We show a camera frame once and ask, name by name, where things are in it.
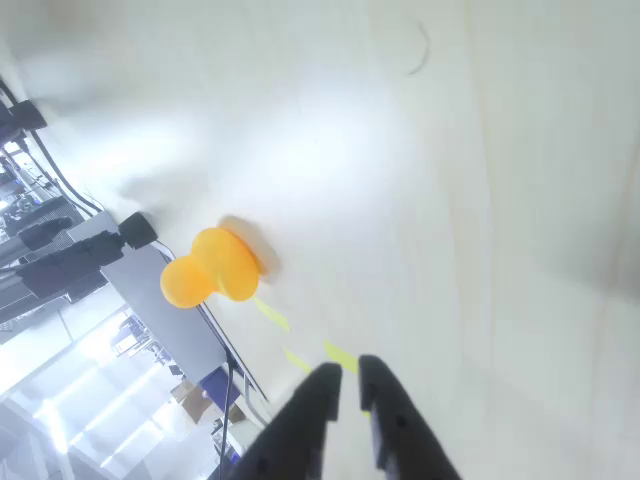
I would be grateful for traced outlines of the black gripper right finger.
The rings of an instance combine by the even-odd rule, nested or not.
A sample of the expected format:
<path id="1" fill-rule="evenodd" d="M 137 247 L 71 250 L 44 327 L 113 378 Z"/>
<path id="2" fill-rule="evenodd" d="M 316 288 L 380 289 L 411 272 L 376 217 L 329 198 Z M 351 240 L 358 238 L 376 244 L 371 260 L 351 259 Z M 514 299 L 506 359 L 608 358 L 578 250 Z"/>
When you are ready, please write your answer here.
<path id="1" fill-rule="evenodd" d="M 440 442 L 388 365 L 358 359 L 360 407 L 370 414 L 374 461 L 388 479 L 458 479 Z"/>

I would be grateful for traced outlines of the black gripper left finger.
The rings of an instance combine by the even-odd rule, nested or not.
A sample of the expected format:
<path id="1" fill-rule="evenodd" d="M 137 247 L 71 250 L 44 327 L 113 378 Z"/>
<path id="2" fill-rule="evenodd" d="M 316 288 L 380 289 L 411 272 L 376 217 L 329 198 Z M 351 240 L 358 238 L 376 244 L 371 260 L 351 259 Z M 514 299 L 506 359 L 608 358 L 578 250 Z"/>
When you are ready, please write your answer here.
<path id="1" fill-rule="evenodd" d="M 323 363 L 235 464 L 231 479 L 320 479 L 327 424 L 338 418 L 342 367 Z"/>

